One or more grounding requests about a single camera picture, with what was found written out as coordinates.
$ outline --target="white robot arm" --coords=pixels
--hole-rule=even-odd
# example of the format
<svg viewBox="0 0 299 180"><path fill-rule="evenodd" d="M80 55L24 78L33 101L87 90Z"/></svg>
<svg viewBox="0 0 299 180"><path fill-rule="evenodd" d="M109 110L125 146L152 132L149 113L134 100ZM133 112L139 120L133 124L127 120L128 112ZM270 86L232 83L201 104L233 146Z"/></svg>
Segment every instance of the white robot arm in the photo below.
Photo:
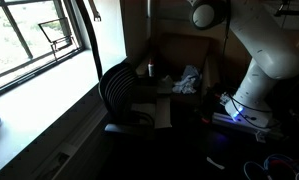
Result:
<svg viewBox="0 0 299 180"><path fill-rule="evenodd" d="M189 2L193 5L192 22L198 29L214 23L216 6L202 1ZM225 104L232 119L228 122L252 132L268 132L273 121L271 108L264 98L278 80L299 74L299 50L290 43L261 1L232 0L230 5L230 29L246 47L252 60L239 89Z"/></svg>

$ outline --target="desk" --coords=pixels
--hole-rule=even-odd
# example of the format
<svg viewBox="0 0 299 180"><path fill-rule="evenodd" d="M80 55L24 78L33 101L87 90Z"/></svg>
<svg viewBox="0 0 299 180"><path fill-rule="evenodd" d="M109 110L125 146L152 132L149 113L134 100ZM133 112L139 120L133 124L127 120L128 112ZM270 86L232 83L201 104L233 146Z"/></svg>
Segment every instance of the desk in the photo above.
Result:
<svg viewBox="0 0 299 180"><path fill-rule="evenodd" d="M136 99L147 99L145 102L151 102L150 99L154 99L156 104L155 110L155 128L166 128L171 127L170 123L170 96L168 93L161 93L159 88L159 80L156 77L140 77L138 83L137 92L142 92L141 97L136 97Z"/></svg>
<svg viewBox="0 0 299 180"><path fill-rule="evenodd" d="M183 156L192 159L189 161L192 164L185 167L187 173L191 172L200 179L246 179L243 165L247 161L263 165L269 155L276 153L299 159L299 144L295 141L259 143L250 134L204 123L193 108L171 102L171 123L177 131L178 143L186 147ZM207 157L225 166L225 169L220 170L210 164L206 161ZM288 171L280 173L282 179L290 177Z"/></svg>

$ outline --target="cable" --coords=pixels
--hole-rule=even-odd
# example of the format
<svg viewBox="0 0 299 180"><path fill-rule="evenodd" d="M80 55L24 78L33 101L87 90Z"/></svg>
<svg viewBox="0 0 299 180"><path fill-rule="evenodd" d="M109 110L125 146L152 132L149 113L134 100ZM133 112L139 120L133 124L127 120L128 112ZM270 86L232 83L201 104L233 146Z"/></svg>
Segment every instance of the cable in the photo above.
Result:
<svg viewBox="0 0 299 180"><path fill-rule="evenodd" d="M249 106L246 106L242 103L240 103L239 101L237 101L235 98L233 98L230 94L228 94L228 96L230 97L231 100L235 101L236 103L240 104L241 106L245 107L245 108L248 108L248 109L251 109L251 110L254 110L254 111L259 111L259 112L265 112L265 113L271 113L272 111L270 110L260 110L260 109L254 109L254 108L251 108Z"/></svg>
<svg viewBox="0 0 299 180"><path fill-rule="evenodd" d="M231 21L231 0L227 0L226 1L226 5L227 5L227 22L226 22L226 29L225 29L225 38L224 38L224 43L223 43L223 47L222 47L222 71L225 70L225 68L223 67L225 64L225 51L226 51L226 46L227 46L227 40L228 40L228 34L229 34L229 29L230 29L230 21ZM222 74L222 82L224 84L226 84L226 74Z"/></svg>
<svg viewBox="0 0 299 180"><path fill-rule="evenodd" d="M290 6L290 0L288 1L287 10L289 10L289 6ZM281 23L281 29L283 29L283 26L285 25L286 18L287 18L287 15L285 15L283 18L283 21Z"/></svg>
<svg viewBox="0 0 299 180"><path fill-rule="evenodd" d="M250 122L247 118L245 118L245 116L243 115L243 114L241 114L241 112L238 110L238 108L237 108L237 106L235 105L235 103L233 102L233 100L231 99L231 101L232 101L232 104L233 104L233 106L235 107L235 109L236 109L236 111L239 113L239 115L245 120L245 121L247 121L249 124L251 124L252 126L254 126L254 127L256 127L256 128L260 128L260 129L270 129L270 128L273 128L273 127L276 127L276 126L279 126L280 125L280 123L276 123L276 124L274 124L274 125L272 125L272 126L267 126L267 127L261 127L261 126L258 126L258 125L255 125L255 124L253 124L252 122Z"/></svg>
<svg viewBox="0 0 299 180"><path fill-rule="evenodd" d="M259 165L258 163L254 161L247 161L245 162L243 166L244 174L247 177L248 180L251 180L247 173L247 165L253 164L256 165L256 167L260 168L266 175L269 180L272 180L272 177L269 173L269 165L270 163L281 163L287 167L289 167L292 172L295 174L295 176L299 173L299 165L290 157L283 155L283 154L271 154L269 155L263 163L263 166Z"/></svg>
<svg viewBox="0 0 299 180"><path fill-rule="evenodd" d="M248 173L247 173L247 165L249 164L253 164L256 165L256 167L260 168L265 174L267 174L266 170L258 163L254 162L254 161L247 161L244 165L243 165L243 171L245 173L245 176L248 178L248 180L251 180L251 178L249 177Z"/></svg>
<svg viewBox="0 0 299 180"><path fill-rule="evenodd" d="M293 172L295 174L297 174L297 172L299 172L299 166L297 165L297 163L294 162L293 159L291 159L290 157L285 156L283 154L272 154L272 155L268 156L266 158L266 160L264 161L264 168L266 170L269 170L269 164L272 159L275 161L278 160L280 163L288 166L290 169L293 170Z"/></svg>

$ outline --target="floor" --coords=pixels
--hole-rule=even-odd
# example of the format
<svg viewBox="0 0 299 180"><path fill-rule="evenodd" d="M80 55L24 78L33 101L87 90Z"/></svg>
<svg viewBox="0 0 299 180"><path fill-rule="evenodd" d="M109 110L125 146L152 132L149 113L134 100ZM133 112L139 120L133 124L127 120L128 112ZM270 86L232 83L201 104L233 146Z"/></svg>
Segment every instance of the floor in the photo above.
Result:
<svg viewBox="0 0 299 180"><path fill-rule="evenodd" d="M153 141L118 140L97 180L247 179L245 162L262 164L268 155L286 152L277 151L276 145L272 148L254 143L250 140L253 137L245 134L210 127L202 123L192 107L173 103L171 109L172 128L158 129ZM207 162L207 157L225 169ZM294 179L293 174L285 172L283 179ZM253 171L253 177L267 179L257 171Z"/></svg>

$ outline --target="window frame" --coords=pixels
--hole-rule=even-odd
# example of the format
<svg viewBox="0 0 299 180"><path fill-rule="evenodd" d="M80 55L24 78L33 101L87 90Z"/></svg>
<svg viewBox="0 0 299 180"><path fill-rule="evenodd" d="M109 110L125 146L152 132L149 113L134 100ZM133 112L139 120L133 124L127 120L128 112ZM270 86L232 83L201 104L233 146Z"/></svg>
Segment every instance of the window frame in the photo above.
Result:
<svg viewBox="0 0 299 180"><path fill-rule="evenodd" d="M0 95L4 94L5 92L10 91L11 89L21 85L24 82L36 77L37 75L48 71L49 69L53 68L54 66L70 59L71 57L81 53L82 51L84 51L86 49L86 47L84 46L84 43L82 42L82 35L81 35L80 28L79 28L77 17L74 12L72 1L65 1L65 0L14 0L14 1L6 2L5 0L0 0L0 8L2 8L2 10L4 11L4 14L6 15L7 19L10 22L10 25L14 29L14 31L19 39L19 42L21 43L22 47L24 48L24 50L26 51L26 53L28 55L27 62L24 62L18 66L15 66L11 69L3 71L2 73L0 73L0 78L5 75L8 75L12 72L15 72L21 68L24 68L32 63L35 63L47 56L53 55L53 51L50 48L49 52L46 52L45 54L43 54L39 57L33 58L33 55L30 52L29 46L27 45L27 43L22 35L22 32L19 29L16 21L13 18L13 15L10 12L9 7L8 7L11 5L31 4L31 3L47 2L47 1L52 1L54 3L55 9L56 9L56 12L57 12L57 15L59 18L66 17L66 15L67 15L68 21L70 21L70 23L72 25L71 26L72 34L74 34L76 36L75 41L77 43L78 48L69 53L66 53L63 56L57 57L57 59L56 58L52 59L52 60L50 60L50 62L42 65L41 67L35 68L33 70L29 70L28 72L22 74L20 77L9 81L8 83L6 83L5 85L0 87Z"/></svg>

